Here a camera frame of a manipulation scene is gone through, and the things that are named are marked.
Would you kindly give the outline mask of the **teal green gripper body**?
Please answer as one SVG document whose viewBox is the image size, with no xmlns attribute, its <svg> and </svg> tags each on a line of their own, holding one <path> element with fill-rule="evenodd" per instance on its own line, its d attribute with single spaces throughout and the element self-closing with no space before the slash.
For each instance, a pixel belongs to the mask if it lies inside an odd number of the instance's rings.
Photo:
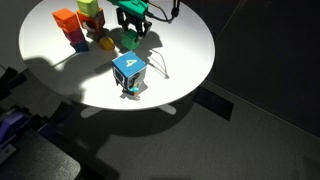
<svg viewBox="0 0 320 180">
<path fill-rule="evenodd" d="M 127 20 L 129 24 L 136 25 L 139 21 L 146 20 L 145 12 L 149 5 L 146 0 L 108 0 L 117 6 L 117 19 Z"/>
</svg>

